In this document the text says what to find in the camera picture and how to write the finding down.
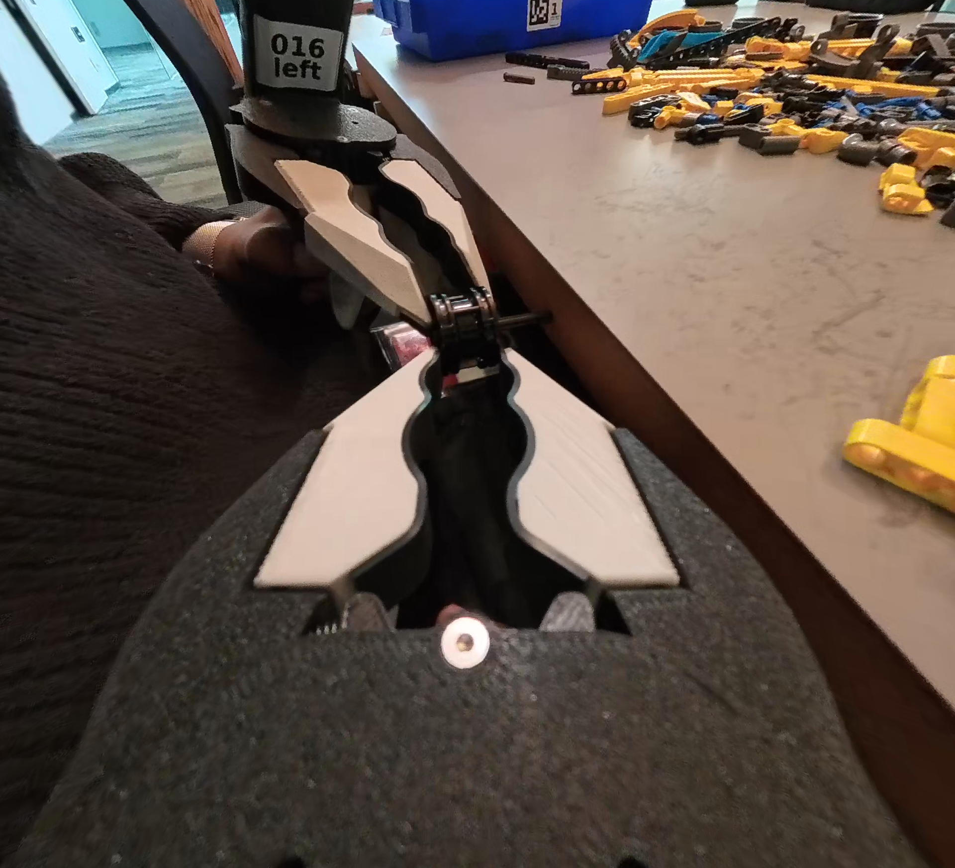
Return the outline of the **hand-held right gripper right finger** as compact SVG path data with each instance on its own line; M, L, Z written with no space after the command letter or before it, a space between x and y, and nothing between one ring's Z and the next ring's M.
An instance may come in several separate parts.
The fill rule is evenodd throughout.
M588 592L678 586L613 426L518 352L505 350L501 365L527 438L506 491L519 538Z

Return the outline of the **person's left forearm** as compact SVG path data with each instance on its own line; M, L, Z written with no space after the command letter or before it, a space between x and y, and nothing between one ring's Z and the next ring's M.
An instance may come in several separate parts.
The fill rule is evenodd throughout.
M61 156L57 163L102 199L137 219L181 253L186 240L206 225L237 221L227 209L182 205L164 200L135 171L103 153Z

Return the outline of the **metal wristwatch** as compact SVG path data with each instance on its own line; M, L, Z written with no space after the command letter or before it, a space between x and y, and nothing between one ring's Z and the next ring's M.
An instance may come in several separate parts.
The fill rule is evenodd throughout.
M241 254L237 253L237 219L207 222L183 242L182 254L201 274L221 280L241 276Z

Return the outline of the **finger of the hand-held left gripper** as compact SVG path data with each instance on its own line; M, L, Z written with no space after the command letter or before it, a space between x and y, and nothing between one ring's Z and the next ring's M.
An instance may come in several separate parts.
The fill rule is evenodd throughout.
M409 258L355 205L347 176L307 160L279 159L274 166L304 207L307 249L385 311L420 328L432 325Z
M381 165L380 175L381 203L412 227L453 293L471 288L491 292L488 272L459 199L418 161L389 159Z

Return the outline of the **pile of toy building pieces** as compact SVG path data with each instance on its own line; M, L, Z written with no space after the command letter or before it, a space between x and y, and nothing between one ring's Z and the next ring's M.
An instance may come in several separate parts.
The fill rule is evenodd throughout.
M921 152L852 116L869 93L741 67L693 104L526 97L499 207L767 503L863 475L953 512L953 229Z

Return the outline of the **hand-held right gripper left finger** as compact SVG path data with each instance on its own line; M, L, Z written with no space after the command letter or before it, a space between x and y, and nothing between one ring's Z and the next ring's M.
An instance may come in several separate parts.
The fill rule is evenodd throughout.
M409 427L431 400L424 350L326 425L318 454L254 577L257 589L358 592L398 606L430 566L427 488Z

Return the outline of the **black toy wheel rim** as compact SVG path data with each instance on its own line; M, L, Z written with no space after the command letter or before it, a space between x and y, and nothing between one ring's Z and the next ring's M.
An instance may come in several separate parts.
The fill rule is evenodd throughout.
M427 297L432 314L430 336L441 373L458 374L471 366L494 368L500 360L498 315L488 289L472 287L459 295L435 292Z

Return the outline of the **black office chair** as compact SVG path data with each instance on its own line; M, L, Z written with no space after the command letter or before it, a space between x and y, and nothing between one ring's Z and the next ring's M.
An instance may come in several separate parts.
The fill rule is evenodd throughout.
M183 78L197 104L229 203L243 200L228 135L242 86L233 80L182 0L123 0Z

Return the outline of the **person's left hand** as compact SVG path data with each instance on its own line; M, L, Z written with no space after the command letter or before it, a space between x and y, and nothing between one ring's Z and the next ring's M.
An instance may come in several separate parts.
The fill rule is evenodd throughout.
M228 224L212 250L212 272L243 294L318 303L328 296L328 267L304 245L304 228L279 208Z

